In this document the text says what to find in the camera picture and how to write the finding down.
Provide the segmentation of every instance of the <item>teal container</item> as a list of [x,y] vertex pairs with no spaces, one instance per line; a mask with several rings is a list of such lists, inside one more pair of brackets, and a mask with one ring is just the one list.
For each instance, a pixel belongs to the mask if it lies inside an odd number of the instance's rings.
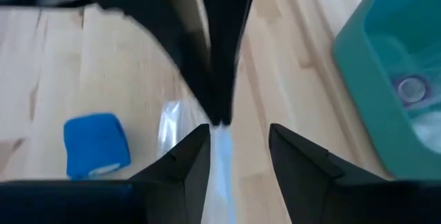
[[441,0],[363,0],[334,59],[398,179],[441,179]]

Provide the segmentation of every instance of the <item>teal plastic bin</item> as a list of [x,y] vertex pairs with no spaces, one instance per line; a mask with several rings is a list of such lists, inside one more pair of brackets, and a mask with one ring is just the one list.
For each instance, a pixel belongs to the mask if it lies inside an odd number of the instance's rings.
[[441,179],[441,0],[363,0],[334,59],[388,171]]

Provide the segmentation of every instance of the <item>wooden floor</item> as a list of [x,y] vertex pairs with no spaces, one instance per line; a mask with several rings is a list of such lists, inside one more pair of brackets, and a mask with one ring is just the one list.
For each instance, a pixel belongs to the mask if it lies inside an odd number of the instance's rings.
[[[238,223],[288,223],[267,135],[280,123],[387,177],[331,57],[361,0],[254,0],[238,66],[233,182]],[[133,163],[156,160],[167,101],[191,95],[163,49],[121,13],[0,11],[0,171],[4,179],[65,178],[63,124],[114,112]]]

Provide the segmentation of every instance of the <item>clear plastic bag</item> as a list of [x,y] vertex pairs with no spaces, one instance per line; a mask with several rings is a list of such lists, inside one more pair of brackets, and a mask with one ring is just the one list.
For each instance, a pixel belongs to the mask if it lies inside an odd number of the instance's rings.
[[[194,101],[166,103],[158,131],[158,158],[172,149],[198,125],[208,123]],[[232,136],[228,127],[211,127],[211,163],[202,224],[236,223],[232,194]]]

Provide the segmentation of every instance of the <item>blue cloth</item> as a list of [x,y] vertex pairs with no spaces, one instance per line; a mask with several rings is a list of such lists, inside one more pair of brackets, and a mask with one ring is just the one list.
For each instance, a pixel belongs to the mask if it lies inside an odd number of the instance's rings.
[[68,120],[64,125],[64,144],[68,152],[67,174],[71,179],[86,179],[98,168],[113,165],[114,171],[130,164],[127,139],[114,114],[91,114]]

